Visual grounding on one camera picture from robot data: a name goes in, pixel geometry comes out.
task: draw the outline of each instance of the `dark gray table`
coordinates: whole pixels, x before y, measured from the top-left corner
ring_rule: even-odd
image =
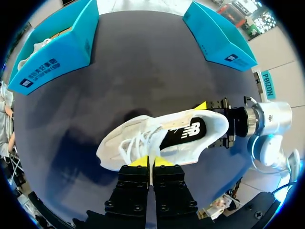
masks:
[[[258,99],[251,71],[206,62],[177,15],[124,11],[100,17],[92,64],[16,95],[15,132],[31,188],[55,214],[71,222],[86,210],[104,213],[117,173],[99,166],[102,139],[126,114],[160,116],[225,96],[233,106],[243,96]],[[246,139],[230,150],[207,149],[183,166],[199,207],[230,189],[251,164]],[[155,222],[153,191],[148,222]]]

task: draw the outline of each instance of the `shoe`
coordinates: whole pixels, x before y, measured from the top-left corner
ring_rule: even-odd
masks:
[[[229,123],[222,114],[187,110],[157,118],[141,115],[111,131],[96,152],[101,166],[119,171],[121,166],[149,156],[179,165],[196,163],[201,152],[221,138]]]
[[[43,42],[34,44],[34,51],[33,53],[25,60],[22,60],[19,62],[18,66],[17,66],[17,70],[20,71],[20,69],[24,66],[24,64],[36,53],[39,51],[39,49],[41,49],[43,46],[45,46],[46,44],[50,43],[52,41],[52,39],[47,38],[45,39]]]

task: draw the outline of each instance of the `cable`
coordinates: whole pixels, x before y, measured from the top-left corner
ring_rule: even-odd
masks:
[[[295,185],[296,182],[289,182],[288,184],[285,184],[283,186],[278,187],[276,190],[274,190],[271,194],[274,195],[275,193],[277,193],[279,190],[287,187],[287,186],[291,186],[291,185]]]
[[[262,174],[270,174],[270,175],[271,175],[271,174],[279,174],[279,173],[288,171],[288,169],[284,169],[284,170],[280,170],[280,171],[277,171],[277,172],[269,173],[269,172],[265,172],[265,171],[260,170],[260,169],[256,166],[256,164],[254,163],[254,160],[256,159],[255,156],[254,156],[254,145],[255,145],[257,139],[258,139],[258,138],[256,138],[256,139],[254,140],[254,142],[253,142],[253,144],[252,144],[252,147],[251,147],[251,161],[252,161],[253,167],[254,167],[258,172],[260,172],[260,173],[262,173]]]
[[[252,103],[254,103],[254,104],[257,103],[257,101],[256,101],[254,98],[252,98],[252,97],[249,97],[249,100],[250,100]]]

